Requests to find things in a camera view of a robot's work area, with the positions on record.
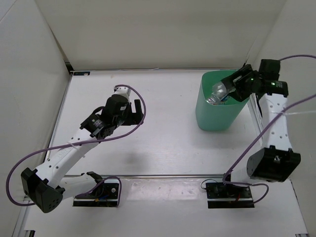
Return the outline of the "clear bottle blue white label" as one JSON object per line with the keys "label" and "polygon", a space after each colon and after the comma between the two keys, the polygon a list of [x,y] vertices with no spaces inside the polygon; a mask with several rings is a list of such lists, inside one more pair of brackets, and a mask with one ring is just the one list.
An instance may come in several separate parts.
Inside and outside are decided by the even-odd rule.
{"label": "clear bottle blue white label", "polygon": [[226,96],[222,99],[219,99],[215,95],[211,95],[209,98],[206,99],[206,102],[210,105],[225,105],[229,98],[229,96]]}

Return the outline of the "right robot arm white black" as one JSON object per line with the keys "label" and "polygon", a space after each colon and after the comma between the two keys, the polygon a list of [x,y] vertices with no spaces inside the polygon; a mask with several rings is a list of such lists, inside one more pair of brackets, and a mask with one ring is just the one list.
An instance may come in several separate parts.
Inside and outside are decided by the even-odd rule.
{"label": "right robot arm white black", "polygon": [[244,65],[232,75],[221,80],[220,98],[230,96],[242,102],[251,94],[258,98],[263,130],[252,142],[262,141],[261,149],[251,155],[241,172],[247,178],[238,178],[236,163],[224,174],[222,193],[234,197],[239,185],[249,185],[250,180],[284,182],[301,162],[301,155],[292,149],[285,116],[288,85],[279,81],[280,61],[263,59],[259,70]]}

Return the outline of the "clear bottle black label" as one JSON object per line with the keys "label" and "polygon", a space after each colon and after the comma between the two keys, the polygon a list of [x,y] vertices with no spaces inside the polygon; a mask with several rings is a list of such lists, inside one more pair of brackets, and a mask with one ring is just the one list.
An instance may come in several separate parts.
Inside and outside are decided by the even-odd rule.
{"label": "clear bottle black label", "polygon": [[226,97],[231,91],[233,91],[233,87],[228,86],[226,87],[222,82],[219,82],[213,85],[212,88],[212,95],[215,95],[219,99]]}

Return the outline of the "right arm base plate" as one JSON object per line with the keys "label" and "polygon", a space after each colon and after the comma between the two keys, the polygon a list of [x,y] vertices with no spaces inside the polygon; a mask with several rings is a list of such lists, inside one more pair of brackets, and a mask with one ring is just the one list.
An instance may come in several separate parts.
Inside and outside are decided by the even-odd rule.
{"label": "right arm base plate", "polygon": [[249,187],[240,187],[206,179],[200,186],[207,195],[208,209],[254,208]]}

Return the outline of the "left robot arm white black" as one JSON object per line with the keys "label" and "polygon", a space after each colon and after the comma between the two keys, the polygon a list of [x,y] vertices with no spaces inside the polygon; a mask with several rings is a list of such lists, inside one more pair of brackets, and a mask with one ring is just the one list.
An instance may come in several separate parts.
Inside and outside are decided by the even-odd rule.
{"label": "left robot arm white black", "polygon": [[68,144],[58,146],[54,156],[34,169],[21,173],[23,191],[43,212],[53,211],[62,200],[83,193],[93,198],[102,195],[102,177],[87,172],[76,178],[65,178],[66,173],[97,145],[113,141],[113,132],[119,126],[139,127],[144,121],[145,104],[136,99],[133,103],[124,96],[111,96],[106,105],[95,109],[81,124]]}

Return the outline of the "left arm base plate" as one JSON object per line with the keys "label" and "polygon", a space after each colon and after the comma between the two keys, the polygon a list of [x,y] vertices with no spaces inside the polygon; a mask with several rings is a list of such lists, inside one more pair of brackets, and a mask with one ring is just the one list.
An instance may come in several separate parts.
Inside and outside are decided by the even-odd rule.
{"label": "left arm base plate", "polygon": [[73,207],[118,207],[121,190],[122,182],[118,177],[107,177],[93,191],[75,196]]}

